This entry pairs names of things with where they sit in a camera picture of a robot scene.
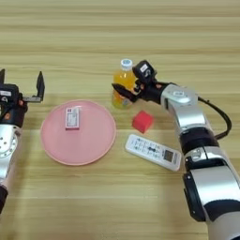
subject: table surface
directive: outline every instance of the table surface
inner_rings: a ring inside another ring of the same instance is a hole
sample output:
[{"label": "table surface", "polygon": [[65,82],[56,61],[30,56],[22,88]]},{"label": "table surface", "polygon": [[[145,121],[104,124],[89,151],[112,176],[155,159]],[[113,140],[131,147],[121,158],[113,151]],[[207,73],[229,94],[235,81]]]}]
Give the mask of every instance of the table surface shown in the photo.
[{"label": "table surface", "polygon": [[[239,0],[12,0],[0,8],[0,67],[7,82],[30,96],[43,71],[46,97],[29,105],[22,154],[0,238],[14,240],[203,240],[206,227],[188,213],[182,174],[124,150],[132,117],[155,117],[145,137],[179,149],[173,120],[157,104],[139,101],[121,111],[111,104],[113,72],[122,58],[148,59],[157,78],[195,89],[232,119],[220,145],[240,173]],[[51,160],[39,138],[55,106],[91,99],[115,119],[117,136],[98,162],[66,167]],[[202,106],[214,131],[222,119]]]}]

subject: small box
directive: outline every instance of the small box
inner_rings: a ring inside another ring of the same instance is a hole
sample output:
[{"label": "small box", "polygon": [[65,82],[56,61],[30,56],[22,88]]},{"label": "small box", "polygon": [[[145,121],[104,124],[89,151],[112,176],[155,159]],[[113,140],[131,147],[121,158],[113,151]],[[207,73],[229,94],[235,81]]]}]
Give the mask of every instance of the small box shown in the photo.
[{"label": "small box", "polygon": [[132,121],[132,126],[144,133],[153,124],[153,117],[145,111],[140,111]]},{"label": "small box", "polygon": [[79,130],[80,108],[73,107],[66,109],[66,130]]}]

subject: red block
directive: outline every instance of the red block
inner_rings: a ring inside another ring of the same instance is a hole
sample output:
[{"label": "red block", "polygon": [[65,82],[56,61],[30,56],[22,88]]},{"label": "red block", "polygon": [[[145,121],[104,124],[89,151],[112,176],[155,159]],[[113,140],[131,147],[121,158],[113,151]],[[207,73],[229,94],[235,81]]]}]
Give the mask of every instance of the red block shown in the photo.
[{"label": "red block", "polygon": [[153,124],[154,118],[145,111],[140,111],[132,121],[132,126],[144,133]]}]

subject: wooden table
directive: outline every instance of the wooden table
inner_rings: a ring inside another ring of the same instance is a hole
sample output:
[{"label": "wooden table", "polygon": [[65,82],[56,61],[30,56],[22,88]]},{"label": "wooden table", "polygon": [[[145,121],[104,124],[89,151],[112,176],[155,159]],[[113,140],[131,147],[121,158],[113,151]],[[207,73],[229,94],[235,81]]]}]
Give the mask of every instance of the wooden table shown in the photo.
[{"label": "wooden table", "polygon": [[[122,58],[148,59],[158,79],[195,89],[225,110],[233,131],[220,145],[240,172],[239,0],[1,1],[0,67],[7,82],[44,103],[25,117],[18,173],[1,216],[7,240],[203,240],[206,227],[188,213],[182,174],[124,150],[139,110],[155,116],[145,137],[179,149],[173,120],[154,103],[128,111],[111,104],[113,72]],[[105,106],[117,125],[111,151],[84,167],[66,167],[42,150],[39,131],[50,110],[71,99]],[[203,106],[215,132],[221,118]]]}]

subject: black cable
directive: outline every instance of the black cable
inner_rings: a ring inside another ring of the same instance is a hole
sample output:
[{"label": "black cable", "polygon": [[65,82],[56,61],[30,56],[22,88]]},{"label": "black cable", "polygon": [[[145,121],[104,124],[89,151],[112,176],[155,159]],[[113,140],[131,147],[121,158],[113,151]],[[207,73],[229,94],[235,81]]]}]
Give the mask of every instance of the black cable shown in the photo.
[{"label": "black cable", "polygon": [[201,102],[205,103],[206,105],[210,106],[211,108],[213,108],[224,119],[224,121],[226,122],[226,125],[227,125],[227,129],[225,131],[219,133],[215,137],[218,140],[226,137],[232,129],[232,121],[231,121],[230,117],[224,111],[222,111],[220,108],[218,108],[216,105],[211,103],[209,100],[205,100],[205,99],[199,97],[199,101],[201,101]]}]

